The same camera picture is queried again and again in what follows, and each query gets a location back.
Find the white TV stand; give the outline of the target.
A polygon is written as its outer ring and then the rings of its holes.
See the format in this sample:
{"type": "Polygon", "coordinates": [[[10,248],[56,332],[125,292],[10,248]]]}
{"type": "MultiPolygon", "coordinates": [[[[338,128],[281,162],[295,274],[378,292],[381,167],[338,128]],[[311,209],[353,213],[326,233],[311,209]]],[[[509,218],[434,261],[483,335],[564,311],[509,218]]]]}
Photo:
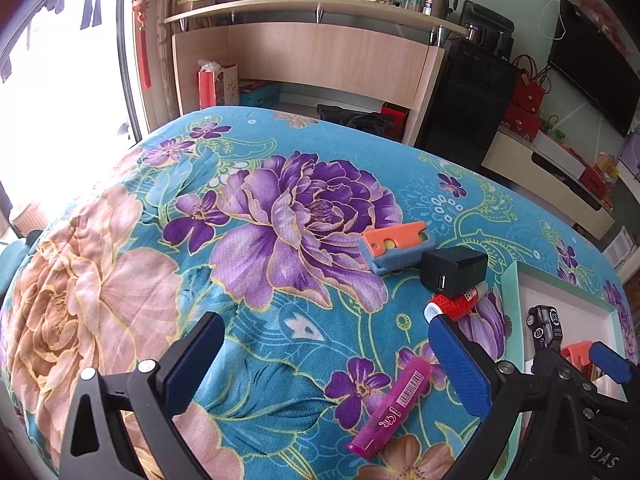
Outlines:
{"type": "Polygon", "coordinates": [[[482,166],[548,203],[596,240],[614,226],[596,196],[518,136],[498,131],[482,166]]]}

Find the teal storage box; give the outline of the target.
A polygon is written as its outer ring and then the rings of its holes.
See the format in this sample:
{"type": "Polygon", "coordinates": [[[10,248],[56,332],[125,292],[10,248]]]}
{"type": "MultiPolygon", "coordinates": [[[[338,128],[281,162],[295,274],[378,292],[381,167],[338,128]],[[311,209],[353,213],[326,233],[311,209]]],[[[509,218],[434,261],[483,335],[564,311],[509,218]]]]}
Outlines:
{"type": "Polygon", "coordinates": [[[280,82],[240,80],[239,89],[241,106],[271,108],[280,102],[280,82]]]}

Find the white flat box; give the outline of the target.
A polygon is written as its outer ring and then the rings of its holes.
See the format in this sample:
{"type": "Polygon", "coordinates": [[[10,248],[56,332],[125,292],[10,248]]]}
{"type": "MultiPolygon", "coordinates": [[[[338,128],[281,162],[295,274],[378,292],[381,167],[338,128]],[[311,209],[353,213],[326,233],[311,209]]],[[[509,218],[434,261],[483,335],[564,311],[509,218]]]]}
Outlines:
{"type": "Polygon", "coordinates": [[[542,131],[537,132],[532,143],[541,155],[574,179],[579,180],[584,173],[586,166],[582,160],[542,131]]]}

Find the red glue bottle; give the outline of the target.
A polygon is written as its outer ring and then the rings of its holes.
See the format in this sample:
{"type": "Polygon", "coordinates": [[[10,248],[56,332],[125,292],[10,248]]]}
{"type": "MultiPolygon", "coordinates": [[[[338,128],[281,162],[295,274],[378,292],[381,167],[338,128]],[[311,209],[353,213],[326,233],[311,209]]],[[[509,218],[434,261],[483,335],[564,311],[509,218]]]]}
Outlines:
{"type": "Polygon", "coordinates": [[[482,281],[454,298],[443,294],[435,295],[425,306],[423,314],[427,323],[437,315],[447,315],[450,320],[459,321],[467,315],[475,305],[487,295],[488,283],[482,281]]]}

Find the red gift bag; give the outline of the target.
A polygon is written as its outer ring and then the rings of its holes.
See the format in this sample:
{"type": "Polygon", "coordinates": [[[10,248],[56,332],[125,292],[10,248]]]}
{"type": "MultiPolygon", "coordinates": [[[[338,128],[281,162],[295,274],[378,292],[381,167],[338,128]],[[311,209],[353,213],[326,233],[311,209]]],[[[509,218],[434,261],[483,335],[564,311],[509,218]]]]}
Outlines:
{"type": "Polygon", "coordinates": [[[511,102],[527,113],[537,115],[546,90],[540,82],[541,76],[535,60],[528,54],[520,54],[512,64],[518,70],[511,102]]]}

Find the wall mounted black television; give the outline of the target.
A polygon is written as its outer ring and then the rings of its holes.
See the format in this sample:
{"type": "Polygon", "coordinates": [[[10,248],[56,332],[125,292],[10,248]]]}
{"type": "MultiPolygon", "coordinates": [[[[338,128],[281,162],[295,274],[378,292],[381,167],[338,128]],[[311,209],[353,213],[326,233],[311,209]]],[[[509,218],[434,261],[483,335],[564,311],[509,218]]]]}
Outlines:
{"type": "Polygon", "coordinates": [[[548,64],[621,136],[628,134],[639,102],[639,76],[615,44],[568,0],[559,0],[548,64]]]}

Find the orange blue foam block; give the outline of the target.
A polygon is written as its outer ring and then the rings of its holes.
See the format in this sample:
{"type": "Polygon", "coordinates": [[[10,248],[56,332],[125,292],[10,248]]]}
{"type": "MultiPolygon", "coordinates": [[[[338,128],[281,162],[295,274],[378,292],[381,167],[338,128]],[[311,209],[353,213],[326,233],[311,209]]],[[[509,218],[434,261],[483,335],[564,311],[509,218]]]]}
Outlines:
{"type": "Polygon", "coordinates": [[[591,341],[583,340],[561,348],[561,356],[589,380],[594,377],[594,365],[589,355],[591,346],[591,341]]]}
{"type": "Polygon", "coordinates": [[[435,247],[435,237],[424,221],[373,229],[361,234],[360,255],[375,275],[417,266],[424,252],[435,247]]]}

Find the black duffel bag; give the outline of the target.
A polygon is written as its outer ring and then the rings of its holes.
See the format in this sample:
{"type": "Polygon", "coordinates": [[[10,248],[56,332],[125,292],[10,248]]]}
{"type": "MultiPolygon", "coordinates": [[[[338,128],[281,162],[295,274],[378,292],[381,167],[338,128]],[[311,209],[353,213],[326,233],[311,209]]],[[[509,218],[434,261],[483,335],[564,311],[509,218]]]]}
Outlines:
{"type": "Polygon", "coordinates": [[[360,110],[346,110],[339,106],[318,104],[317,114],[321,120],[332,122],[340,126],[357,129],[376,136],[385,136],[394,130],[394,120],[388,116],[375,112],[360,112],[360,110]]]}

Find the black water dispenser cabinet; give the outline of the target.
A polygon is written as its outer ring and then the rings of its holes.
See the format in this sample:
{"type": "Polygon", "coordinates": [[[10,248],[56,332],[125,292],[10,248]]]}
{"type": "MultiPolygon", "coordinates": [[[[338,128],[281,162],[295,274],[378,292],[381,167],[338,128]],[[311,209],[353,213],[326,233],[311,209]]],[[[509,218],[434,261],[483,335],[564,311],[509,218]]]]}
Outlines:
{"type": "Polygon", "coordinates": [[[460,24],[470,30],[471,37],[448,42],[416,147],[477,170],[515,87],[518,70],[510,63],[514,23],[466,0],[460,24]]]}

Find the black toy car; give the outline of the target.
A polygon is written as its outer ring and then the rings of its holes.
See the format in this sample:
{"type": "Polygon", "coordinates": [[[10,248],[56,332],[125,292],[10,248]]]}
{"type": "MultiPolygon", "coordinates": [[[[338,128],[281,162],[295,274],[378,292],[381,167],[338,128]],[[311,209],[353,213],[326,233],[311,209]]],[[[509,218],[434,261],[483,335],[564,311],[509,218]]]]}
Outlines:
{"type": "Polygon", "coordinates": [[[555,307],[538,304],[528,309],[526,325],[532,333],[535,352],[551,349],[561,351],[563,331],[558,310],[555,307]]]}

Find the red paper bag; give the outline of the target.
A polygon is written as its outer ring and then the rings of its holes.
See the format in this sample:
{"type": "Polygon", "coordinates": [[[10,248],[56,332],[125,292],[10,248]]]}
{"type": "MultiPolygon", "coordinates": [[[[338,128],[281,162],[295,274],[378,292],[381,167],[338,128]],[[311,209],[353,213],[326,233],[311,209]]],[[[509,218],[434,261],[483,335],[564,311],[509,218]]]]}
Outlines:
{"type": "Polygon", "coordinates": [[[198,105],[201,110],[213,106],[240,104],[238,66],[199,60],[198,105]]]}

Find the black power adapter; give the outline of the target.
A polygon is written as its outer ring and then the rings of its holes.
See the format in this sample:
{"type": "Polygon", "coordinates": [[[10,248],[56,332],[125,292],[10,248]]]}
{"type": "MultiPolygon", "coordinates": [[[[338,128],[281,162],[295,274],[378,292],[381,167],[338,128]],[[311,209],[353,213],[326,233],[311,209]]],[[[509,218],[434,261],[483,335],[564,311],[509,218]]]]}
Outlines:
{"type": "Polygon", "coordinates": [[[486,278],[488,255],[456,246],[424,252],[420,262],[423,287],[447,298],[462,295],[486,278]]]}

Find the red gift box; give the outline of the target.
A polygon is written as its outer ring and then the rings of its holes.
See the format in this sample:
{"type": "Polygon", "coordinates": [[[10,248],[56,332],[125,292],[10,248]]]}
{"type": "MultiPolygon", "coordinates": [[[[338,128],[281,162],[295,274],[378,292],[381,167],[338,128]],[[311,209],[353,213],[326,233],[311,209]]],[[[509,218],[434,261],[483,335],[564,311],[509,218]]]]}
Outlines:
{"type": "Polygon", "coordinates": [[[541,127],[541,119],[512,102],[506,107],[503,125],[528,142],[533,142],[541,127]]]}

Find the floral blue table cloth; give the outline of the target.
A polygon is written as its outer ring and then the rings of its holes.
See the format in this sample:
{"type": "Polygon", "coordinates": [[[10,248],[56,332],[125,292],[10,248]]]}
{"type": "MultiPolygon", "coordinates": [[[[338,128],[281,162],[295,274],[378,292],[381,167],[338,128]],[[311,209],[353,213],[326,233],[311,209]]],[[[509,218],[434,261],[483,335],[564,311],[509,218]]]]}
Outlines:
{"type": "Polygon", "coordinates": [[[408,361],[434,360],[414,269],[363,262],[363,233],[422,221],[440,247],[488,258],[488,295],[462,318],[495,359],[515,346],[500,282],[514,262],[618,313],[615,270],[593,244],[497,183],[404,144],[249,107],[180,117],[130,151],[52,222],[1,310],[1,385],[29,466],[56,474],[79,373],[159,358],[205,312],[226,341],[176,425],[215,479],[439,479],[470,416],[439,366],[372,462],[346,445],[408,361]]]}

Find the magenta pen tube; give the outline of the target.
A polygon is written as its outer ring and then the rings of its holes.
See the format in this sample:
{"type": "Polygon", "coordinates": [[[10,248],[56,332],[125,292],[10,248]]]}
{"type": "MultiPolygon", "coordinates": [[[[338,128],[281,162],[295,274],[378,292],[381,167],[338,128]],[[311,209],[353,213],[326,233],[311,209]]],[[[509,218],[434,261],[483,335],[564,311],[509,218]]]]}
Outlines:
{"type": "Polygon", "coordinates": [[[432,368],[420,356],[409,361],[378,409],[346,445],[349,452],[372,460],[390,442],[430,383],[432,368]]]}

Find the red hanging ornament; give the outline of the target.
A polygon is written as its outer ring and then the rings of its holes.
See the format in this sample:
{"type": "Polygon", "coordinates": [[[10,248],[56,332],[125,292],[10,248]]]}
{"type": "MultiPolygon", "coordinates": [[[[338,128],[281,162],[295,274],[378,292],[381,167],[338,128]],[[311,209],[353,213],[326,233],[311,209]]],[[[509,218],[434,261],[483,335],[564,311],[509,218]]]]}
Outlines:
{"type": "Polygon", "coordinates": [[[132,12],[136,20],[137,61],[141,87],[150,90],[152,87],[149,68],[148,49],[146,48],[146,11],[149,10],[152,0],[132,0],[132,12]]]}

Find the white tray green rim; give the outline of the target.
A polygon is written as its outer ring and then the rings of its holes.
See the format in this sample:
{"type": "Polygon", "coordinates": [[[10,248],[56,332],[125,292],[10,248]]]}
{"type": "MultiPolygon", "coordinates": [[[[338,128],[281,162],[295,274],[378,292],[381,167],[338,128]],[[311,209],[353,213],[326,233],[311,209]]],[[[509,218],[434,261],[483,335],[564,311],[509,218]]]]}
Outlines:
{"type": "MultiPolygon", "coordinates": [[[[501,280],[503,310],[508,320],[506,332],[507,361],[513,363],[523,374],[542,374],[555,364],[567,364],[582,381],[587,404],[587,382],[595,382],[600,393],[623,399],[620,387],[608,378],[601,378],[600,370],[594,370],[593,380],[585,376],[551,349],[535,352],[532,333],[526,325],[528,309],[538,304],[555,307],[558,310],[563,331],[561,348],[568,344],[588,340],[593,344],[604,342],[623,358],[625,350],[622,329],[615,309],[597,298],[583,292],[578,287],[565,283],[559,278],[544,273],[525,263],[514,263],[501,280]]],[[[592,457],[600,467],[598,479],[635,479],[639,475],[639,419],[617,419],[593,411],[585,412],[592,440],[599,443],[599,449],[592,457]]],[[[503,478],[514,477],[514,458],[518,452],[521,436],[526,429],[528,417],[518,415],[515,428],[509,440],[509,467],[503,478]]]]}

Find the curved wooden counter desk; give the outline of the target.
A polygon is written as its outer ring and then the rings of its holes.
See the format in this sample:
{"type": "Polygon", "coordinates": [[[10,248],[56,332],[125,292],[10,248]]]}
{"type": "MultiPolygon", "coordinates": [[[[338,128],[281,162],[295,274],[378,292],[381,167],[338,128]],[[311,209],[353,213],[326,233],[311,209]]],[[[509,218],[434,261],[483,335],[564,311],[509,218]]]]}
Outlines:
{"type": "Polygon", "coordinates": [[[266,21],[216,25],[179,32],[171,39],[177,102],[181,114],[198,109],[199,60],[234,63],[244,79],[304,84],[405,107],[402,142],[416,144],[431,104],[445,50],[352,26],[326,24],[329,14],[367,18],[418,32],[469,29],[416,11],[361,0],[238,0],[204,6],[166,18],[239,18],[251,13],[311,13],[312,23],[266,21]]]}

